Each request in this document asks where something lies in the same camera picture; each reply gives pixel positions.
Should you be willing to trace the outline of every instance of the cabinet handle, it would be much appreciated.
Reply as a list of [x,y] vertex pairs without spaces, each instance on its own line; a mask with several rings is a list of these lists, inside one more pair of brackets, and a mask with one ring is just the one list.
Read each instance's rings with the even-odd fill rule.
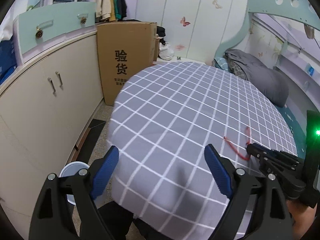
[[52,89],[53,89],[53,94],[55,95],[56,94],[56,89],[54,88],[54,84],[52,82],[52,79],[51,78],[48,78],[48,81],[50,82],[51,86],[52,86]]
[[77,15],[78,19],[80,19],[81,24],[85,24],[87,22],[88,16],[89,16],[89,14],[87,14],[87,13],[82,13],[82,14]]
[[63,86],[63,83],[62,83],[62,79],[61,79],[61,76],[60,76],[60,73],[58,71],[56,71],[56,74],[60,80],[60,86],[59,87],[62,87]]
[[53,20],[50,21],[46,21],[43,23],[40,23],[37,27],[36,27],[36,39],[42,38],[43,36],[43,29],[42,28],[47,28],[53,25]]

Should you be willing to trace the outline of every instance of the plastic bag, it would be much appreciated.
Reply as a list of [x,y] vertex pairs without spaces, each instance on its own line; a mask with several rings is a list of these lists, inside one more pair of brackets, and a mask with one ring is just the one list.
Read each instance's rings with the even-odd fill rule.
[[172,60],[174,51],[171,49],[171,46],[169,43],[166,42],[165,45],[162,45],[162,43],[159,44],[159,57],[164,60]]

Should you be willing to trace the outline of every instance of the drawer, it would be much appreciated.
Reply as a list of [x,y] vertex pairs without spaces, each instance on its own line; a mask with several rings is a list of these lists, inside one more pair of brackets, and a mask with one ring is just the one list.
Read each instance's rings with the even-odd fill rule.
[[[52,4],[18,16],[19,44],[21,54],[57,37],[95,24],[95,2],[70,2]],[[43,31],[41,38],[36,38],[37,28]]]

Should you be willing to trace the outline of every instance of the butterfly sticker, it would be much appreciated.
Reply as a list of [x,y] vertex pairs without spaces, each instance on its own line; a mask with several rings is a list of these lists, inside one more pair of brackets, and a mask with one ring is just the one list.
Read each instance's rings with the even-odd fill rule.
[[216,9],[222,9],[222,6],[218,5],[218,0],[213,0],[212,4],[215,6]]
[[176,46],[176,50],[178,50],[178,51],[182,51],[183,49],[185,49],[186,47],[185,46],[183,46],[183,45],[178,45],[178,46]]
[[186,22],[186,18],[185,18],[185,17],[182,18],[182,20],[180,21],[180,23],[183,25],[183,27],[186,27],[186,26],[188,26],[188,25],[191,24],[191,23],[189,23],[189,22]]

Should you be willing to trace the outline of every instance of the blue gripper pad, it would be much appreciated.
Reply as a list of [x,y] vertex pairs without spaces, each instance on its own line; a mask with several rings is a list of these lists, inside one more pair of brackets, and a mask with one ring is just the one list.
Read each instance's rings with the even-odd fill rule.
[[230,199],[233,195],[233,183],[231,176],[235,170],[231,161],[220,157],[219,153],[211,144],[204,148],[204,159],[207,162],[207,165],[217,183],[220,192]]
[[91,198],[94,200],[102,195],[113,171],[119,161],[119,150],[112,146],[102,159],[95,160],[89,168],[94,177],[92,179]]

